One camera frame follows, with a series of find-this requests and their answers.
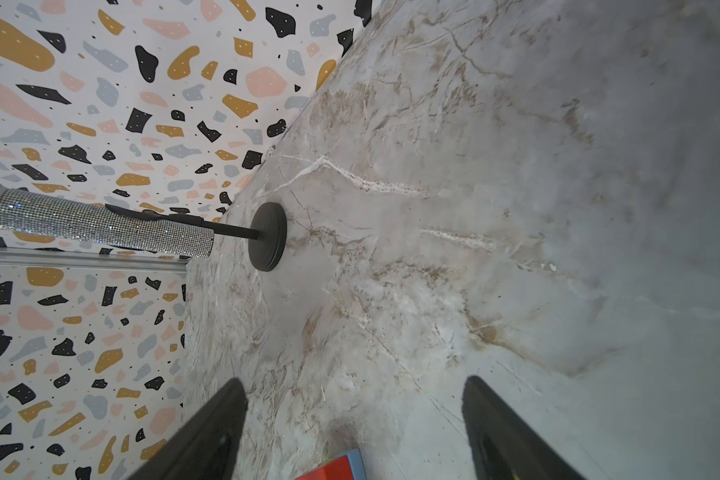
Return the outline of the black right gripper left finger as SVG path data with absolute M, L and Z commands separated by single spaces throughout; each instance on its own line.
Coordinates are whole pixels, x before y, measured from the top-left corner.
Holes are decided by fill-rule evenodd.
M 139 480 L 232 478 L 247 410 L 243 383 L 237 378 L 229 380 L 131 477 Z

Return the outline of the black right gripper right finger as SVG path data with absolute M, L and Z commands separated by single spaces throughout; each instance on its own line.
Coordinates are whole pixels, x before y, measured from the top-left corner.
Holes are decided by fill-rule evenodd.
M 478 479 L 583 479 L 476 375 L 465 382 L 462 415 Z

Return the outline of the red rectangular wood block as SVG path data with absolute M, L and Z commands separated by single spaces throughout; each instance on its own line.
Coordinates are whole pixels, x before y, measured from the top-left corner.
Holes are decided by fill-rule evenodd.
M 297 477 L 297 480 L 353 480 L 354 475 L 346 455 L 337 457 L 330 462 L 317 467 L 304 475 Z

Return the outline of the light blue long wood block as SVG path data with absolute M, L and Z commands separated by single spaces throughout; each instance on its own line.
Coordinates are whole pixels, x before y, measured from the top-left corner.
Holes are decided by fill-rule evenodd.
M 343 456 L 346 458 L 352 480 L 366 480 L 362 455 L 359 449 L 346 451 Z

